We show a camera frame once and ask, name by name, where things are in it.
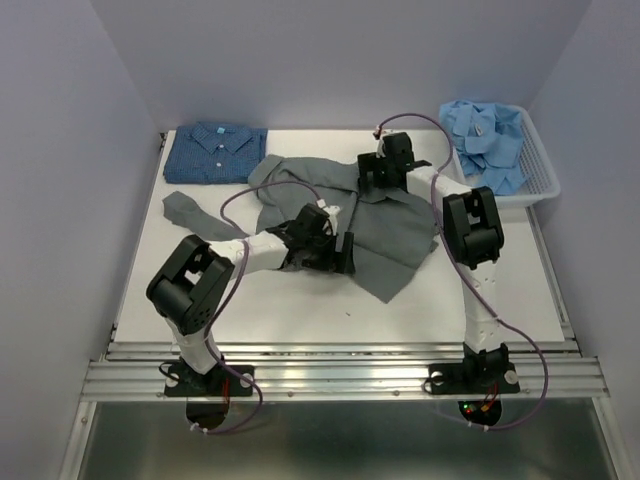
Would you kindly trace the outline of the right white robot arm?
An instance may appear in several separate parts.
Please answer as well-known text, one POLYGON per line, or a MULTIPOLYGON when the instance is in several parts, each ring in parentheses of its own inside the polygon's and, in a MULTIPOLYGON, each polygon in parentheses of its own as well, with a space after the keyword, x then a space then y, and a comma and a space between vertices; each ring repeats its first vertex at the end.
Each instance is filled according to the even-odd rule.
POLYGON ((487 187, 472 188, 428 161, 416 160, 404 132, 378 130, 374 138, 377 150, 358 156, 360 186, 401 188, 427 201, 441 243, 464 284, 463 360, 449 371, 440 368, 441 379, 463 382, 472 390, 503 380, 509 369, 508 349, 489 304, 495 298, 496 264, 505 241, 493 192, 487 187))

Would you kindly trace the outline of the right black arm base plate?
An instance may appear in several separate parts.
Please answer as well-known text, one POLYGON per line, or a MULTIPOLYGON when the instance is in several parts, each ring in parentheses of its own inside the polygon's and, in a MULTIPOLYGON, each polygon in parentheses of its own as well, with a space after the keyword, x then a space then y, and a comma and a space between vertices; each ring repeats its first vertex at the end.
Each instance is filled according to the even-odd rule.
POLYGON ((431 363, 422 390, 432 395, 480 395, 493 392, 516 394, 521 391, 509 349, 501 343, 493 350, 475 352, 463 344, 463 357, 458 362, 431 363))

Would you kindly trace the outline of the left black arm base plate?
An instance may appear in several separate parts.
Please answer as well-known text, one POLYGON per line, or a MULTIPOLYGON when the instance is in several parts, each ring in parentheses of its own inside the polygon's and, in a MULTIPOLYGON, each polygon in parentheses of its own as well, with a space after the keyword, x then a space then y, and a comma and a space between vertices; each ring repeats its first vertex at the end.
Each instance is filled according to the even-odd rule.
POLYGON ((165 379, 164 395, 169 398, 250 397, 253 389, 246 379, 254 378, 254 367, 236 365, 233 369, 245 379, 240 380, 219 366, 202 375, 192 370, 182 360, 163 362, 158 367, 165 379))

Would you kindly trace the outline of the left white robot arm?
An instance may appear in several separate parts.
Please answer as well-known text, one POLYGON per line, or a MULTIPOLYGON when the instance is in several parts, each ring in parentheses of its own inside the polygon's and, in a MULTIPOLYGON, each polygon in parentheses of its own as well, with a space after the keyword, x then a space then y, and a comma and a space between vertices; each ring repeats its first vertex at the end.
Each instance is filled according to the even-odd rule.
POLYGON ((222 384, 223 355, 212 327, 245 276, 289 267, 355 273, 355 235, 338 232, 339 213, 339 207, 318 200, 294 219, 244 238, 206 241, 192 234, 165 260, 146 298, 171 329, 188 382, 199 393, 213 393, 222 384))

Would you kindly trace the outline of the grey long sleeve shirt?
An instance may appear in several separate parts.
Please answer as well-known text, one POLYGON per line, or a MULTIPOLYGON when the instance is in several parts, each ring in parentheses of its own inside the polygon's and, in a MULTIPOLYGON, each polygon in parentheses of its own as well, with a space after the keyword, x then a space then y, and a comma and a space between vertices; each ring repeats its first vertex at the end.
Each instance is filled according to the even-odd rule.
POLYGON ((401 189, 362 193, 358 167, 330 159, 269 155, 248 177, 262 203, 258 232, 295 218, 315 199, 312 186, 330 205, 340 208, 339 240, 354 235, 354 282, 383 303, 390 302, 413 279, 437 246, 429 203, 401 189))

